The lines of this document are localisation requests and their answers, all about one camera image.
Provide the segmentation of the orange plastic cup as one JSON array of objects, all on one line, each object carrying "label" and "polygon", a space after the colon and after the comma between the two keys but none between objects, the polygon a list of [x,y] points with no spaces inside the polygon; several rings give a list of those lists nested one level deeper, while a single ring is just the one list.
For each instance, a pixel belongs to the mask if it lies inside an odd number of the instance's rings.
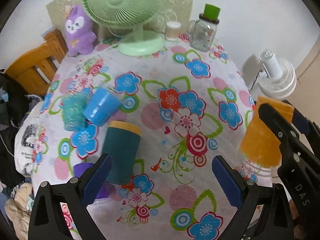
[{"label": "orange plastic cup", "polygon": [[280,141],[259,118],[258,110],[263,103],[269,103],[288,122],[292,122],[293,106],[276,99],[258,96],[253,118],[240,144],[240,152],[252,164],[262,168],[274,168],[279,166],[281,161]]}]

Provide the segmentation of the purple plastic cup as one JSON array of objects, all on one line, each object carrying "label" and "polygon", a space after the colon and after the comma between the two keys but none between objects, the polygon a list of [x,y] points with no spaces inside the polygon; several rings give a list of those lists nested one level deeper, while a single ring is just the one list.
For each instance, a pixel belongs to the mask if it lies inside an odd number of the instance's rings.
[{"label": "purple plastic cup", "polygon": [[[79,163],[73,166],[73,170],[74,170],[74,176],[80,178],[86,171],[89,171],[92,169],[92,167],[94,166],[93,163]],[[101,175],[97,175],[98,173],[95,172],[95,174],[93,174],[90,177],[90,180],[88,181],[88,184],[85,187],[85,190],[94,190],[96,191],[98,186],[100,185],[101,188],[95,198],[95,201],[99,201],[102,199],[107,199],[111,197],[112,192],[114,191],[114,186],[107,182],[106,180],[104,181],[103,184],[101,184],[102,182],[102,176]]]}]

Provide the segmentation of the turquoise glitter plastic cup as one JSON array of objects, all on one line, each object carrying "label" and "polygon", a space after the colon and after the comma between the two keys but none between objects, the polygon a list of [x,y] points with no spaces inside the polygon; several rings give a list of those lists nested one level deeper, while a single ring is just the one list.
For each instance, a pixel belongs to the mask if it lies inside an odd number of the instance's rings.
[{"label": "turquoise glitter plastic cup", "polygon": [[87,121],[84,110],[87,107],[89,96],[87,93],[71,91],[62,98],[62,119],[64,129],[77,132],[86,128]]}]

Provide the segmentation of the blue plastic cup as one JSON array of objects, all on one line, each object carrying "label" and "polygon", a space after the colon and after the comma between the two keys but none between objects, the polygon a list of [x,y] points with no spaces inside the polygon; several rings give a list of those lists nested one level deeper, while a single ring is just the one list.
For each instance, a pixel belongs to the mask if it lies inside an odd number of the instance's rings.
[{"label": "blue plastic cup", "polygon": [[114,88],[100,86],[83,111],[84,117],[96,126],[103,126],[123,105],[123,100]]}]

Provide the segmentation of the beige crumpled cloth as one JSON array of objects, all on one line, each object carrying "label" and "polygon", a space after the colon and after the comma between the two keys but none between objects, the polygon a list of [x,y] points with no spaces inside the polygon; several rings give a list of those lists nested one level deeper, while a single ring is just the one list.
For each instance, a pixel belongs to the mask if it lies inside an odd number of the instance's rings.
[{"label": "beige crumpled cloth", "polygon": [[31,183],[23,183],[16,191],[14,198],[5,203],[5,213],[12,222],[18,239],[28,239],[31,210],[28,206],[29,196],[33,192]]}]

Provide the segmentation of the white floor fan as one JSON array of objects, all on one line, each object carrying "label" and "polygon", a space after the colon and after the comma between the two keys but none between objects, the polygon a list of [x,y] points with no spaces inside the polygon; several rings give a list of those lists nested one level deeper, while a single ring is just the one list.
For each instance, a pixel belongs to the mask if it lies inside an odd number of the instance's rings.
[{"label": "white floor fan", "polygon": [[261,92],[273,99],[283,100],[293,93],[297,85],[296,72],[293,65],[282,57],[277,57],[269,49],[259,55],[266,76],[258,82]]}]

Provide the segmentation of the white printed bag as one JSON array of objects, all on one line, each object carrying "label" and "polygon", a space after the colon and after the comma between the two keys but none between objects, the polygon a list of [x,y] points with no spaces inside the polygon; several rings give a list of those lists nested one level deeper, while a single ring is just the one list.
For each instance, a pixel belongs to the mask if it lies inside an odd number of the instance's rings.
[{"label": "white printed bag", "polygon": [[17,172],[24,177],[31,177],[43,161],[43,144],[37,136],[37,123],[23,123],[16,134],[14,161]]}]

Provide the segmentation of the teal tumbler yellow rim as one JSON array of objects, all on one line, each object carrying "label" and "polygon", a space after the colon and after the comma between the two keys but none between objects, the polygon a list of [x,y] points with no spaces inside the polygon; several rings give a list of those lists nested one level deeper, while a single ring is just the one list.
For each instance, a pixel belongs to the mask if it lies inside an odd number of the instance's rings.
[{"label": "teal tumbler yellow rim", "polygon": [[110,122],[102,150],[112,160],[112,168],[106,178],[108,182],[118,185],[130,183],[140,137],[139,127],[123,121]]}]

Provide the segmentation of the black clothing pile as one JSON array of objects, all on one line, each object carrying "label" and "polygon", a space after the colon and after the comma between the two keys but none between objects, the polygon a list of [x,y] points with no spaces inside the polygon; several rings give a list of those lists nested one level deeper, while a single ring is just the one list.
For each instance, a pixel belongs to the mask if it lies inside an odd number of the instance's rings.
[{"label": "black clothing pile", "polygon": [[15,137],[23,123],[37,123],[34,107],[43,97],[28,94],[25,89],[4,72],[1,72],[1,193],[11,194],[13,188],[25,182],[17,172],[14,161]]}]

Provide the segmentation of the glass mason jar mug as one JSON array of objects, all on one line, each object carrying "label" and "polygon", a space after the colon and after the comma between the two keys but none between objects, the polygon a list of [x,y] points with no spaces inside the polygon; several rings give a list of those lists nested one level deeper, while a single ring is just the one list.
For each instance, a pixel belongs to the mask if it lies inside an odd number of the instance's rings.
[{"label": "glass mason jar mug", "polygon": [[211,20],[203,14],[199,14],[198,20],[190,21],[186,32],[190,46],[202,52],[209,51],[219,23],[219,19]]}]

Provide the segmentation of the wooden chair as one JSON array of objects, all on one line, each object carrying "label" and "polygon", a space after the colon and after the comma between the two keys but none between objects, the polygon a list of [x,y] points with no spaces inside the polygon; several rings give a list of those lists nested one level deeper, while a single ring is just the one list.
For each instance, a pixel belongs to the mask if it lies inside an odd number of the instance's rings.
[{"label": "wooden chair", "polygon": [[61,31],[53,28],[44,35],[44,43],[15,60],[5,74],[17,81],[29,94],[44,96],[68,48]]}]

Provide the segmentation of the cotton swab container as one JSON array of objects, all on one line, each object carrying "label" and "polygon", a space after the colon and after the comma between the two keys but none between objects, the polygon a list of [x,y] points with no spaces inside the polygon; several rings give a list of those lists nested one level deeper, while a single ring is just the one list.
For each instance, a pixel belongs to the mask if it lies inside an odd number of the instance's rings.
[{"label": "cotton swab container", "polygon": [[168,21],[165,26],[165,39],[176,41],[179,38],[182,24],[177,21]]}]

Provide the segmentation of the purple plush toy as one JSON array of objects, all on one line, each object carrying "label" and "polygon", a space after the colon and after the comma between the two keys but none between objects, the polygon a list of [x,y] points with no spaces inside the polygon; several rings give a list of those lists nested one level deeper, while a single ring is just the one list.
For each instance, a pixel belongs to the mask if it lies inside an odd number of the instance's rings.
[{"label": "purple plush toy", "polygon": [[97,36],[92,28],[93,22],[83,10],[82,5],[72,7],[65,20],[69,56],[88,55],[93,51]]}]

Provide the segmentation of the green desk fan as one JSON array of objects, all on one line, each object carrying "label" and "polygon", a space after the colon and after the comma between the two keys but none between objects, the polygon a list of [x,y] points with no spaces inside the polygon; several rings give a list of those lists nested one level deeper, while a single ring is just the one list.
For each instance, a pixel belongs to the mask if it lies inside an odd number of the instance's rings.
[{"label": "green desk fan", "polygon": [[145,56],[165,46],[164,37],[143,26],[165,6],[167,0],[82,0],[86,14],[97,24],[111,29],[132,30],[118,44],[127,56]]}]

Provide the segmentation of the beige patterned wall cloth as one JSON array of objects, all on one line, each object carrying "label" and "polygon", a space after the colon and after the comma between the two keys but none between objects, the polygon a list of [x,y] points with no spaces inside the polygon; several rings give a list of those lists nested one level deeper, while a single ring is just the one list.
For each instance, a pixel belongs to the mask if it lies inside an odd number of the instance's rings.
[{"label": "beige patterned wall cloth", "polygon": [[[81,0],[53,0],[46,5],[52,25],[61,31],[63,37],[66,37],[66,14],[69,9],[80,3]],[[163,33],[167,22],[175,21],[180,22],[181,30],[185,31],[190,19],[192,5],[193,0],[168,0],[166,7],[152,21],[144,25],[144,29]]]}]

